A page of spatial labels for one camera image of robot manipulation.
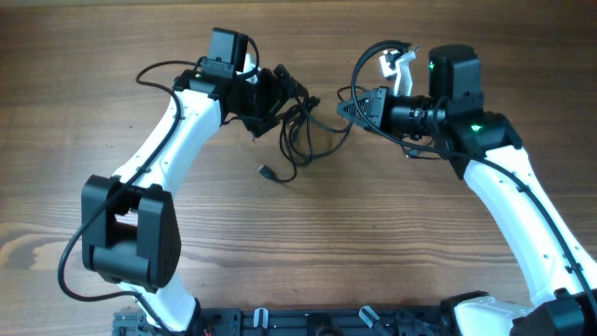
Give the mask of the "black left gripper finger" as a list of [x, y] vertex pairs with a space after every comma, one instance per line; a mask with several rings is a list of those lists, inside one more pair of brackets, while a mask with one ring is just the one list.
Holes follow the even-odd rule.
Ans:
[[255, 138], [259, 138], [276, 127], [284, 118], [285, 114], [266, 113], [258, 116], [240, 115], [246, 130]]
[[273, 74], [286, 97], [305, 99], [309, 97], [308, 90], [296, 81], [281, 63], [274, 68]]

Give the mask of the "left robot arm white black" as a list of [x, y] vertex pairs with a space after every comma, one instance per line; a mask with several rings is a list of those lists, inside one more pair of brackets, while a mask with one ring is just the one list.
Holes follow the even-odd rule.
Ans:
[[120, 295], [134, 297], [152, 332], [206, 335], [199, 301], [176, 272], [181, 237], [178, 191], [201, 147], [233, 120], [255, 137], [318, 105], [282, 65], [263, 68], [248, 35], [215, 28], [208, 52], [165, 89], [159, 124], [112, 176], [91, 176], [81, 194], [82, 263]]

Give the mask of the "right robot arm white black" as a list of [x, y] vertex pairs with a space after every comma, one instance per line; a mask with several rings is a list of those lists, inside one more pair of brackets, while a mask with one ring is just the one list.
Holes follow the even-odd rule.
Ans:
[[429, 92], [411, 92], [415, 48], [397, 40], [369, 47], [359, 65], [378, 57], [388, 85], [351, 84], [338, 113], [397, 145], [406, 156], [447, 161], [486, 206], [521, 269], [529, 306], [484, 291], [439, 306], [444, 335], [592, 335], [596, 331], [596, 263], [566, 226], [540, 185], [519, 134], [484, 107], [480, 61], [467, 45], [428, 54]]

